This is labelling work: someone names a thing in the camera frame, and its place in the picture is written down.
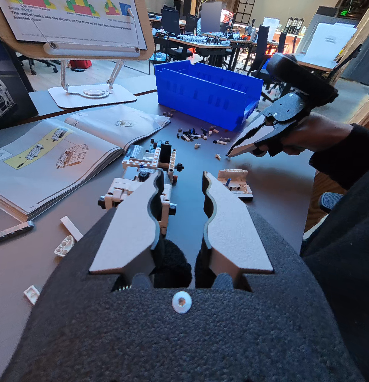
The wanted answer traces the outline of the person's right hand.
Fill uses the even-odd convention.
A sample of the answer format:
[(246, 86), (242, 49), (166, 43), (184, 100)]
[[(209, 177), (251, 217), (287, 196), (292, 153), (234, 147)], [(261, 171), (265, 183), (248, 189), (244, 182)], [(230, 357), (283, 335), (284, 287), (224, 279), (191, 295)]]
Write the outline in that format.
[(283, 152), (299, 155), (305, 150), (327, 150), (349, 136), (354, 126), (311, 113), (287, 136), (282, 138)]

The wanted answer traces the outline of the lego instruction booklet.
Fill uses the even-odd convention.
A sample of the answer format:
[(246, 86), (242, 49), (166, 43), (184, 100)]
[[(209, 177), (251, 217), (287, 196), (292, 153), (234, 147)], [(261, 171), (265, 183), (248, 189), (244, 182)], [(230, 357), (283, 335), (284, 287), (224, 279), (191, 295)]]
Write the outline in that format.
[(0, 209), (32, 220), (169, 122), (126, 105), (42, 120), (0, 148)]

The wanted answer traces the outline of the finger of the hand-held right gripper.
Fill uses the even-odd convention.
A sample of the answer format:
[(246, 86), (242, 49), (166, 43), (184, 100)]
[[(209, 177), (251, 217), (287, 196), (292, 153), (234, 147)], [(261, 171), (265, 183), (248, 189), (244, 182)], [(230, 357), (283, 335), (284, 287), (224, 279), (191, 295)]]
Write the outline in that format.
[(247, 119), (245, 128), (230, 147), (227, 155), (240, 155), (240, 151), (238, 151), (237, 147), (243, 144), (243, 142), (247, 139), (254, 136), (262, 126), (266, 125), (264, 119), (265, 116), (262, 112), (253, 112), (252, 115)]
[[(240, 151), (240, 155), (244, 153), (251, 153), (254, 156), (262, 157), (265, 154), (267, 154), (267, 151), (263, 151), (258, 149), (255, 146), (255, 142), (258, 140), (261, 140), (263, 137), (265, 137), (267, 134), (271, 133), (274, 130), (273, 126), (263, 126), (261, 127), (258, 132), (252, 136), (251, 138), (247, 139), (243, 142), (239, 147), (237, 147), (238, 151)], [(226, 155), (227, 157), (235, 157), (238, 155)]]

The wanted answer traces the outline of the white translucent container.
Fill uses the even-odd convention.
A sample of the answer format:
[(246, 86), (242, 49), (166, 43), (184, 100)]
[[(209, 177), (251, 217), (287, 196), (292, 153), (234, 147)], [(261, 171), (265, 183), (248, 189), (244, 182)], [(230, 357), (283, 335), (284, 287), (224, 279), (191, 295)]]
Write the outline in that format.
[(274, 33), (280, 23), (280, 20), (277, 18), (264, 17), (262, 26), (269, 27), (269, 33)]

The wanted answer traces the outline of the lego truck model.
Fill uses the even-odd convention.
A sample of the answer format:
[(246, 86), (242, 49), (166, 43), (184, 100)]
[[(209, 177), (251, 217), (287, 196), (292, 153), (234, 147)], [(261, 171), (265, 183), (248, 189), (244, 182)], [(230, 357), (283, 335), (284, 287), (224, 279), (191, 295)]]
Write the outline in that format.
[(177, 150), (172, 148), (169, 141), (162, 142), (151, 139), (149, 149), (139, 145), (130, 145), (122, 167), (124, 172), (120, 178), (115, 178), (104, 196), (100, 196), (97, 204), (109, 210), (117, 207), (129, 195), (131, 195), (150, 175), (158, 170), (163, 172), (164, 189), (160, 196), (162, 202), (162, 213), (160, 230), (163, 235), (167, 233), (168, 217), (175, 215), (177, 205), (171, 202), (172, 186), (176, 184), (178, 176), (174, 171), (181, 172), (184, 166), (176, 163)]

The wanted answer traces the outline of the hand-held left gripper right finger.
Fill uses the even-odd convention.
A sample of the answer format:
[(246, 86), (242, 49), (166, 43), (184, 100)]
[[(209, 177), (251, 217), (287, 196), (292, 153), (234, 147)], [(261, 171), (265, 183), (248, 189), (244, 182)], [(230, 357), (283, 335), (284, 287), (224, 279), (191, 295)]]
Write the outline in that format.
[(243, 274), (272, 274), (273, 266), (247, 205), (210, 172), (202, 191), (208, 220), (203, 230), (202, 260), (213, 274), (228, 274), (238, 283)]

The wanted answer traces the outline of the white bent lego liftarm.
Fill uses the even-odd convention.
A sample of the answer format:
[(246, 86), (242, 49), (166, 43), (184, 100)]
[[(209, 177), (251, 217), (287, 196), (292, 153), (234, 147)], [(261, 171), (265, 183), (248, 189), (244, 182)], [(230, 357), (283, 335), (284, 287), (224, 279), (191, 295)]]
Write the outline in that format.
[(54, 254), (59, 257), (65, 257), (75, 244), (73, 236), (68, 235), (54, 250)]

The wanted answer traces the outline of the blue plastic bin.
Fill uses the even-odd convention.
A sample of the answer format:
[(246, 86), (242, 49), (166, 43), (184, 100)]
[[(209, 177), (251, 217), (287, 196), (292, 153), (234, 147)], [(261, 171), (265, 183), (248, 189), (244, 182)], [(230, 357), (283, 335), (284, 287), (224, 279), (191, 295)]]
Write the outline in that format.
[(155, 65), (158, 103), (229, 131), (257, 108), (263, 80), (189, 60)]

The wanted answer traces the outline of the small lego pieces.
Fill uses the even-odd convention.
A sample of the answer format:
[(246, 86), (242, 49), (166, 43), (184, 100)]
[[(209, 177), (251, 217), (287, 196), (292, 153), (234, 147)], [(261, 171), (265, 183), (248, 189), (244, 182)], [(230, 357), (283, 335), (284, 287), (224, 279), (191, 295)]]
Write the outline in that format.
[(188, 127), (177, 128), (177, 139), (194, 146), (195, 151), (210, 149), (217, 160), (222, 160), (229, 148), (233, 132), (214, 123), (196, 122)]

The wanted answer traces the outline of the long white lego tile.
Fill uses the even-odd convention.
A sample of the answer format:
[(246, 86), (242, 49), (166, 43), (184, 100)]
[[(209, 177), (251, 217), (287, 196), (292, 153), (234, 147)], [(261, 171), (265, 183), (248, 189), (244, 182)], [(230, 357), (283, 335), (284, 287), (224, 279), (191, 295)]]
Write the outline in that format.
[(73, 222), (67, 217), (64, 216), (60, 219), (61, 223), (68, 230), (68, 232), (73, 236), (76, 242), (80, 241), (83, 237), (82, 233), (77, 229)]

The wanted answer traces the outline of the person's right forearm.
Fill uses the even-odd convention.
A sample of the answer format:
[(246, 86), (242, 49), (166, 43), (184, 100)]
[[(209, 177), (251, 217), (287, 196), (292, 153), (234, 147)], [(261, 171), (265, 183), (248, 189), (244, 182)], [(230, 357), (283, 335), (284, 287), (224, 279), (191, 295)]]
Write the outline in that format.
[(351, 133), (333, 147), (315, 152), (309, 165), (345, 190), (369, 187), (369, 130), (353, 124)]

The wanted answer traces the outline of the wooden document stand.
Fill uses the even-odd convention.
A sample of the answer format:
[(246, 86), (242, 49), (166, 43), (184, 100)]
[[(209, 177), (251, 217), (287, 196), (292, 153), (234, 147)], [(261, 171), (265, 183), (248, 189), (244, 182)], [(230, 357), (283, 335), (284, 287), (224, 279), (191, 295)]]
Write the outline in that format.
[[(154, 42), (145, 1), (135, 0), (138, 19), (147, 49), (131, 46), (105, 46), (54, 42), (18, 41), (0, 8), (0, 37), (13, 50), (34, 60), (60, 60), (61, 86), (49, 89), (60, 108), (78, 108), (134, 102), (136, 97), (114, 84), (125, 60), (147, 60), (153, 54)], [(69, 85), (65, 71), (70, 60), (115, 60), (115, 67), (104, 84)]]

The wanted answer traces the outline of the wooden-top desk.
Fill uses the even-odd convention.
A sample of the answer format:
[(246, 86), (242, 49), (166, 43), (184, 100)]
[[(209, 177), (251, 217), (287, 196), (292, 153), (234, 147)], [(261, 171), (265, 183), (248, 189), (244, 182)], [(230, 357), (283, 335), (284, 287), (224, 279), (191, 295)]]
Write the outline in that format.
[(319, 78), (326, 79), (327, 76), (336, 67), (337, 63), (334, 60), (326, 61), (321, 59), (311, 59), (306, 58), (306, 54), (299, 53), (295, 54), (298, 65), (304, 67), (306, 70), (316, 75)]
[(247, 40), (226, 39), (221, 36), (206, 35), (178, 35), (169, 37), (169, 41), (178, 44), (183, 50), (189, 47), (195, 48), (195, 52), (202, 58), (208, 58), (208, 65), (229, 71), (234, 71), (241, 50), (252, 51), (255, 43)]

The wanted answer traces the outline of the white folded paper sign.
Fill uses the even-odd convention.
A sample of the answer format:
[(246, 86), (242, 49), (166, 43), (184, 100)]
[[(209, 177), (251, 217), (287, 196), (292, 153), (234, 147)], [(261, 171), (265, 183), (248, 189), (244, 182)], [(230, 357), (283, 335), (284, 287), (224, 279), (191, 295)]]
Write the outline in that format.
[(335, 60), (356, 31), (351, 24), (318, 24), (306, 51), (306, 58)]

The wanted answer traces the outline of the row of small white models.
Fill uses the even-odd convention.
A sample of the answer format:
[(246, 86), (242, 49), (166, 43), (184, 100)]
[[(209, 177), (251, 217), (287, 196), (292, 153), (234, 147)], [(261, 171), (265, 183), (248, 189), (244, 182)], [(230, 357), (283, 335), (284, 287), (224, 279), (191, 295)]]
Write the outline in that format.
[(200, 45), (221, 45), (221, 46), (230, 46), (230, 40), (223, 40), (220, 36), (196, 36), (196, 35), (177, 35), (177, 39), (185, 42), (191, 42)]

